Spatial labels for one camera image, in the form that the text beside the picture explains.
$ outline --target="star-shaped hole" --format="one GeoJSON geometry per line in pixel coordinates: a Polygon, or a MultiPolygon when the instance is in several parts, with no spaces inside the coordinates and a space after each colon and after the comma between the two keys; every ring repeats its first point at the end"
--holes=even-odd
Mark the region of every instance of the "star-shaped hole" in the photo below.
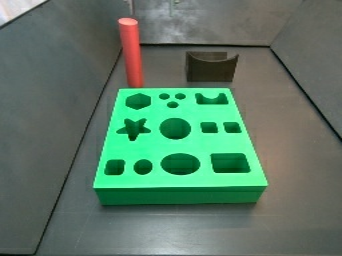
{"type": "Polygon", "coordinates": [[[127,134],[130,141],[135,141],[141,133],[150,133],[151,130],[145,127],[147,119],[143,118],[137,122],[131,119],[125,119],[125,127],[121,128],[117,133],[127,134]]]}

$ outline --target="small square hole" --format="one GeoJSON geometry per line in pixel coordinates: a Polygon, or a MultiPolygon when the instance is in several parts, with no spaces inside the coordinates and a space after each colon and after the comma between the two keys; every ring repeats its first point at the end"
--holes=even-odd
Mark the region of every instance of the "small square hole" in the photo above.
{"type": "Polygon", "coordinates": [[[125,171],[125,160],[110,160],[106,164],[105,174],[122,175],[125,171]]]}
{"type": "Polygon", "coordinates": [[[201,128],[204,133],[218,133],[218,125],[214,122],[201,123],[201,128]]]}
{"type": "Polygon", "coordinates": [[[225,130],[228,133],[241,133],[241,126],[236,122],[224,123],[225,130]]]}
{"type": "Polygon", "coordinates": [[[245,154],[212,154],[212,164],[216,173],[248,173],[250,166],[245,154]]]}

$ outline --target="hexagon-shaped hole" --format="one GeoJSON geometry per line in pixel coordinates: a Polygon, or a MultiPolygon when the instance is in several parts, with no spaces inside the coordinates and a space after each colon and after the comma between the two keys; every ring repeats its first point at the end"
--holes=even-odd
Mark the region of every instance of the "hexagon-shaped hole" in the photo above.
{"type": "Polygon", "coordinates": [[[126,99],[126,106],[133,109],[142,109],[151,105],[151,97],[143,93],[131,95],[126,99]]]}

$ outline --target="shape sorter board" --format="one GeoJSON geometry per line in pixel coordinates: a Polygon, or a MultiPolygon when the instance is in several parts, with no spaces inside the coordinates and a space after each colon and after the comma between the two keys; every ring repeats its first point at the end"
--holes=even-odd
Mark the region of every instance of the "shape sorter board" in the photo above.
{"type": "Polygon", "coordinates": [[[119,90],[94,182],[103,205],[257,202],[266,187],[229,89],[119,90]]]}

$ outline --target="gray table surface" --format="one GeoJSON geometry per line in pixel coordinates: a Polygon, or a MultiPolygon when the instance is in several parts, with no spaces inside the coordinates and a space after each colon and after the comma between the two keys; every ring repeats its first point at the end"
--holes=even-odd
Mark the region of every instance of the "gray table surface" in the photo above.
{"type": "Polygon", "coordinates": [[[146,87],[230,87],[270,186],[257,204],[113,206],[93,190],[121,57],[38,255],[341,254],[342,144],[269,48],[143,47],[146,87]],[[188,83],[185,52],[241,58],[233,83],[188,83]]]}

